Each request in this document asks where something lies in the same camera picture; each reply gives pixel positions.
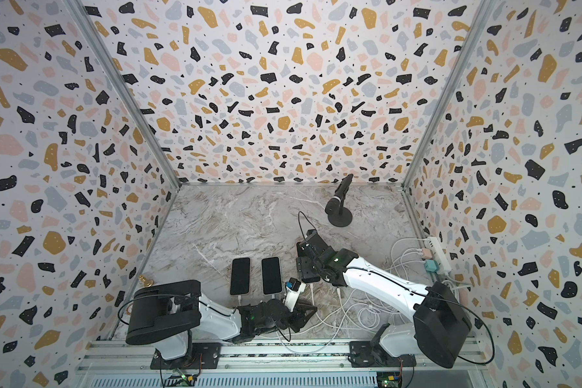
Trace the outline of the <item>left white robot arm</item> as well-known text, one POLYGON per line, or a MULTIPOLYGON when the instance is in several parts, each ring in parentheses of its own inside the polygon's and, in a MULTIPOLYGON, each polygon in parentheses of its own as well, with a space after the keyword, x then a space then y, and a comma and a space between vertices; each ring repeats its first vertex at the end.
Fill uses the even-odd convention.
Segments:
POLYGON ((208 298, 196 280, 140 289, 121 308, 127 307, 132 307, 132 312, 126 344, 153 345, 165 361, 189 355, 194 329, 242 344, 264 334, 298 333, 318 311, 291 294, 283 300, 227 308, 208 298))

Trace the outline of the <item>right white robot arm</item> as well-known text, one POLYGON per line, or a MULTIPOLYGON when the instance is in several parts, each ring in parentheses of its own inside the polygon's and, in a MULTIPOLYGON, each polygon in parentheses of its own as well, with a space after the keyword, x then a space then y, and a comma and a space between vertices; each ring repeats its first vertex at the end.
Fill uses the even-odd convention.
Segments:
POLYGON ((451 289, 413 283, 373 266, 347 249, 335 251, 317 231, 297 243, 298 271, 335 287, 368 294, 401 313, 409 323, 386 325, 373 337, 373 357, 379 361, 422 353, 445 369, 453 368, 472 328, 451 289))

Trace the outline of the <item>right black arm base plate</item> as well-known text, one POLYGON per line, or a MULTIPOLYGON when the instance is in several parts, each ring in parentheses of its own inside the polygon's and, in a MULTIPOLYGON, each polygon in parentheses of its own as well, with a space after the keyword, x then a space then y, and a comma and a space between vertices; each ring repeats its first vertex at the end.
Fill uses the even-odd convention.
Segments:
POLYGON ((403 364, 400 357, 392 357, 379 344, 371 344, 370 341, 350 342, 348 361, 353 368, 399 368, 403 364))

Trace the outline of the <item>phone pink case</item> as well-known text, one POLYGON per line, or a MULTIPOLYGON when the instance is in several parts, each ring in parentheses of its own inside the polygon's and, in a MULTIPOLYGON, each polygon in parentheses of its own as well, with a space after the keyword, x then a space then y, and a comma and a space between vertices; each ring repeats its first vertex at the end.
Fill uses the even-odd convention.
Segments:
POLYGON ((305 284, 310 284, 310 283, 315 283, 315 282, 320 282, 321 281, 321 277, 319 275, 305 275, 301 277, 301 282, 305 283, 305 284))
POLYGON ((251 259, 248 257, 232 260, 231 264, 231 296, 243 296, 250 292, 251 259))

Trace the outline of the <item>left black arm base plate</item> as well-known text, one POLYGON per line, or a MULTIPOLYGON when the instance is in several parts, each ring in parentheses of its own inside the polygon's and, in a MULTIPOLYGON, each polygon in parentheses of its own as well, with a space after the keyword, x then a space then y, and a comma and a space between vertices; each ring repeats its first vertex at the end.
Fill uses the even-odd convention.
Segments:
POLYGON ((221 356, 222 343, 197 342, 192 344, 185 356, 172 361, 161 358, 161 353, 155 350, 150 362, 152 370, 216 370, 221 356))

